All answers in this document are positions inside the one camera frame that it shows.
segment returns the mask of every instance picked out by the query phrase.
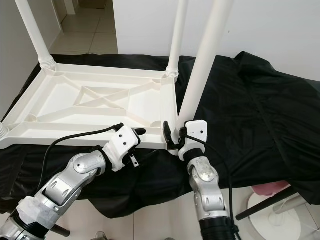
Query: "black fabric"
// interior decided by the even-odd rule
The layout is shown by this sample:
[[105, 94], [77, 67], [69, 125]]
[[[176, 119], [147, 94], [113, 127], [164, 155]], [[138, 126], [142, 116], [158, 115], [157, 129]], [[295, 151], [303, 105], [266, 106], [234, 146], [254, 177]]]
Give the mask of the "black fabric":
[[[167, 57], [146, 55], [54, 55], [62, 64], [164, 71]], [[194, 57], [182, 56], [175, 85], [181, 108]], [[37, 66], [19, 97], [36, 77]], [[269, 62], [242, 52], [217, 56], [198, 107], [196, 120], [208, 122], [208, 143], [226, 159], [235, 188], [287, 180], [310, 204], [320, 205], [320, 82], [277, 72]], [[12, 145], [0, 150], [0, 197], [19, 200], [37, 187], [45, 145]], [[56, 146], [47, 180], [90, 147]], [[214, 152], [205, 155], [227, 188], [226, 170]], [[117, 218], [191, 191], [186, 165], [165, 150], [137, 149], [142, 166], [97, 177], [82, 191], [106, 217]]]

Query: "tiled floor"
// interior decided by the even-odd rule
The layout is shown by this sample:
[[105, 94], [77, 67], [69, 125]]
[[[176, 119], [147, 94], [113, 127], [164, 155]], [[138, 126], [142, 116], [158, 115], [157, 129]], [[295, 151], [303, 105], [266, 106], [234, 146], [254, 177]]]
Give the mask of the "tiled floor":
[[51, 54], [118, 54], [112, 0], [105, 9], [80, 8], [62, 22], [63, 35], [53, 44]]
[[[225, 189], [222, 193], [229, 204], [228, 190]], [[235, 214], [246, 209], [252, 193], [249, 187], [234, 189]], [[296, 208], [296, 212], [302, 222], [300, 240], [319, 240], [319, 235], [316, 235], [316, 232], [311, 229], [318, 227], [306, 205]], [[7, 217], [7, 214], [0, 215], [0, 226]], [[50, 232], [47, 240], [90, 240], [99, 231], [104, 231], [107, 237], [113, 240], [164, 240], [168, 237], [176, 240], [202, 240], [193, 193], [174, 201], [145, 207], [130, 216], [116, 219], [108, 219], [101, 215], [88, 200], [79, 200], [72, 205], [58, 224], [71, 231], [70, 237], [64, 238]], [[236, 224], [243, 240], [263, 240], [248, 218], [241, 221], [236, 220]]]

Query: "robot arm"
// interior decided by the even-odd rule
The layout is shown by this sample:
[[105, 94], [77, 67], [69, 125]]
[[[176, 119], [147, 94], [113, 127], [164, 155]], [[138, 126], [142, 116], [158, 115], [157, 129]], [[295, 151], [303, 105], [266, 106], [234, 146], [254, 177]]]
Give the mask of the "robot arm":
[[140, 144], [145, 129], [123, 126], [104, 148], [74, 156], [64, 171], [52, 177], [34, 196], [23, 199], [16, 211], [0, 229], [0, 240], [43, 240], [58, 219], [79, 197], [83, 187], [107, 169], [117, 172], [130, 154], [133, 165], [138, 162], [133, 150]]
[[237, 227], [231, 221], [219, 188], [219, 175], [204, 155], [205, 146], [186, 137], [207, 142], [207, 122], [203, 120], [186, 122], [185, 127], [180, 130], [179, 144], [174, 144], [171, 140], [168, 127], [167, 123], [164, 123], [168, 150], [178, 150], [180, 160], [185, 161], [187, 165], [203, 240], [235, 240]]

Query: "metal bracket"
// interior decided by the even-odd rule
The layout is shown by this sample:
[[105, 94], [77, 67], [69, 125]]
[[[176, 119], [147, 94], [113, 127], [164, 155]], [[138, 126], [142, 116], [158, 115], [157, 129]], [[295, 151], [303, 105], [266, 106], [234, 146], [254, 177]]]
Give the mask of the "metal bracket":
[[131, 162], [135, 168], [140, 166], [136, 157], [133, 154], [130, 155], [130, 159], [131, 159]]
[[224, 197], [219, 188], [219, 176], [209, 160], [205, 156], [194, 158], [189, 162], [187, 169], [199, 221], [228, 217]]
[[53, 177], [42, 193], [58, 206], [63, 206], [79, 188], [91, 183], [98, 171], [103, 173], [106, 162], [96, 150], [74, 156], [64, 171]]
[[174, 141], [172, 140], [171, 130], [169, 127], [169, 123], [167, 121], [163, 122], [163, 135], [164, 135], [164, 139], [165, 139], [166, 147], [168, 151], [181, 149], [182, 146], [180, 144], [175, 144]]

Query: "doorway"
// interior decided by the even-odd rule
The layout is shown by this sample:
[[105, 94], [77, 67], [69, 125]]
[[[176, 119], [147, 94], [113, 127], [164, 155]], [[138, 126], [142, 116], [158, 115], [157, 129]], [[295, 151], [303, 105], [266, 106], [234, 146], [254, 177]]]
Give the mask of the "doorway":
[[64, 18], [61, 24], [63, 35], [50, 52], [62, 55], [118, 54], [113, 1], [79, 0], [78, 3], [76, 14]]
[[53, 0], [53, 5], [57, 13], [59, 22], [62, 23], [65, 17], [67, 16], [65, 0]]

